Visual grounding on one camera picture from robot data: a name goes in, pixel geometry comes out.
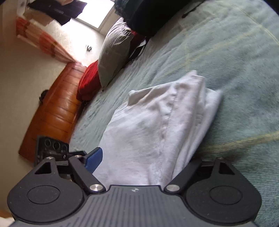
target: blue object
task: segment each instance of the blue object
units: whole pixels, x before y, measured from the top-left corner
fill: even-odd
[[[103,150],[100,147],[96,147],[84,156],[84,158],[86,159],[85,168],[90,173],[93,173],[103,160]]]

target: round pad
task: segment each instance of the round pad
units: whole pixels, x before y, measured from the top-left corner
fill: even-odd
[[[58,174],[30,174],[9,193],[9,209],[28,223],[50,223],[68,217],[83,202],[83,192]]]
[[[27,197],[33,203],[48,204],[57,200],[59,195],[60,191],[56,187],[43,185],[31,189]]]
[[[210,190],[210,197],[217,203],[232,205],[241,200],[242,193],[230,186],[218,186]]]
[[[196,215],[222,225],[253,220],[261,207],[258,191],[237,174],[218,174],[194,183],[186,192],[186,201]]]

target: metal screw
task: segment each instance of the metal screw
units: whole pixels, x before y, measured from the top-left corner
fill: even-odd
[[[91,191],[101,191],[104,187],[100,184],[94,184],[91,185],[89,188]]]
[[[166,187],[166,189],[168,191],[175,192],[175,191],[178,191],[180,189],[180,187],[178,185],[168,185]]]

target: gray pillow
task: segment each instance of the gray pillow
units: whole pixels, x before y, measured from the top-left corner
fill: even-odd
[[[105,88],[127,61],[130,43],[134,35],[120,18],[109,30],[99,56],[98,73]]]

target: dark blanket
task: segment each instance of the dark blanket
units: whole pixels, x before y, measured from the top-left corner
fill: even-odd
[[[57,20],[61,25],[69,22],[71,18],[77,18],[86,5],[87,3],[78,0],[74,0],[64,6],[56,0],[36,0],[28,4],[29,7],[46,13]]]

